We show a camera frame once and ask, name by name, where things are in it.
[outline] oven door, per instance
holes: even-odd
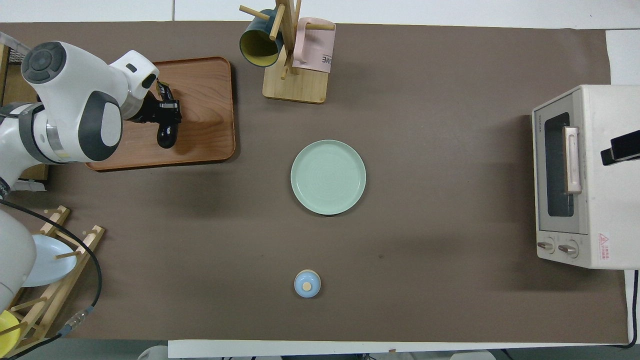
[[[538,230],[587,234],[581,90],[535,110],[534,116]]]

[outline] mug rack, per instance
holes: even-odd
[[[46,214],[51,214],[49,219],[59,225],[64,224],[70,212],[71,210],[64,206],[58,206],[54,210],[45,210]],[[56,256],[56,259],[76,256],[76,266],[64,278],[47,285],[42,292],[37,291],[40,288],[30,288],[28,290],[21,288],[18,291],[8,310],[19,320],[19,323],[14,327],[5,329],[3,334],[20,331],[20,336],[13,350],[9,351],[6,357],[17,354],[44,340],[89,260],[89,254],[86,253],[84,248],[66,234],[59,232],[51,224],[45,223],[37,234],[59,238],[59,240],[69,245],[71,249],[75,249],[67,254]],[[96,225],[89,231],[83,231],[83,243],[89,249],[95,250],[103,234],[104,228]]]
[[[277,12],[269,38],[275,40],[280,30],[284,47],[277,61],[264,69],[262,94],[270,99],[322,104],[326,99],[329,73],[292,66],[301,0],[296,0],[296,6],[293,0],[276,0],[275,3]],[[268,15],[246,6],[240,6],[240,11],[269,20]],[[305,29],[335,30],[335,25],[307,24]]]

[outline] pink mug handle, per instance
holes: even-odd
[[[307,62],[302,55],[302,50],[305,44],[305,30],[308,23],[308,20],[298,22],[298,30],[296,31],[296,45],[294,45],[293,47],[293,58],[300,61],[301,63]]]

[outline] pink mug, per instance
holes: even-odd
[[[335,30],[306,29],[307,24],[335,24],[316,17],[302,17],[298,21],[296,44],[293,47],[293,67],[321,72],[331,72]]]

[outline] dark green mug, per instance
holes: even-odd
[[[265,9],[261,13],[269,16],[269,20],[256,17],[240,37],[240,52],[244,58],[260,67],[273,65],[280,55],[284,41],[282,33],[278,31],[276,40],[269,38],[276,10]]]

